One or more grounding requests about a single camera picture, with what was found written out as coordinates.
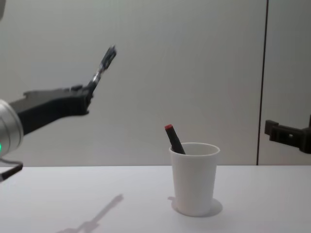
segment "white table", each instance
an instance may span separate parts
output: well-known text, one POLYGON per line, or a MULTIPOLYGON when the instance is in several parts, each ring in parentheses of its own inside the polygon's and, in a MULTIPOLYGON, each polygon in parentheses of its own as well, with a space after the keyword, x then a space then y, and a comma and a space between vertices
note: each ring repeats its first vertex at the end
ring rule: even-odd
POLYGON ((26 167, 0 184, 0 233, 311 232, 311 166, 219 166, 215 216, 173 194, 170 166, 26 167))

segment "cup rim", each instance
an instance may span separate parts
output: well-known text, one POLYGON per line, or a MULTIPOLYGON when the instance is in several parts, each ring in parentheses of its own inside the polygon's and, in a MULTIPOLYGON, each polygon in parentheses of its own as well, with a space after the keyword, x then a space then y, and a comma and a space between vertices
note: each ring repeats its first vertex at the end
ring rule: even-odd
POLYGON ((200 145, 205 145, 205 146, 211 146, 211 147, 216 148, 217 151, 215 153, 212 153, 212 154, 202 154, 202 155, 180 154, 180 153, 176 153, 175 151, 173 151, 172 147, 170 147, 169 152, 173 153, 173 154, 177 154, 179 156, 185 156, 185 157, 191 156, 191 157, 201 157, 201 158, 202 157, 213 156, 213 155, 218 154, 220 152, 219 147, 217 147, 215 145, 212 145, 212 144, 208 144, 208 143, 201 143, 201 142, 184 142, 184 143, 182 143, 182 145, 185 145, 185 144, 200 144, 200 145))

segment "black marker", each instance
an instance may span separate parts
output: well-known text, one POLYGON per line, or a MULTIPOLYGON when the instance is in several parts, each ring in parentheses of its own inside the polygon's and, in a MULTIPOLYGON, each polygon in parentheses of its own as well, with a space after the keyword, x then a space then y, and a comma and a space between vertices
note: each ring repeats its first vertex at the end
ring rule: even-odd
POLYGON ((167 136, 170 139, 172 150, 179 154, 186 154, 184 151, 183 146, 181 145, 179 138, 177 137, 177 134, 173 128, 173 125, 167 125, 165 126, 165 131, 167 133, 167 136))

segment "black bracket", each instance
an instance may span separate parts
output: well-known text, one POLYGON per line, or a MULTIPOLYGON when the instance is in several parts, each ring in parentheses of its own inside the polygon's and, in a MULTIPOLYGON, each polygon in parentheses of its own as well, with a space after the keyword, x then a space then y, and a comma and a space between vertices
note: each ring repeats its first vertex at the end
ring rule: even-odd
POLYGON ((266 120, 264 133, 270 135, 270 141, 298 147, 300 151, 311 154, 311 116, 309 127, 301 130, 266 120))

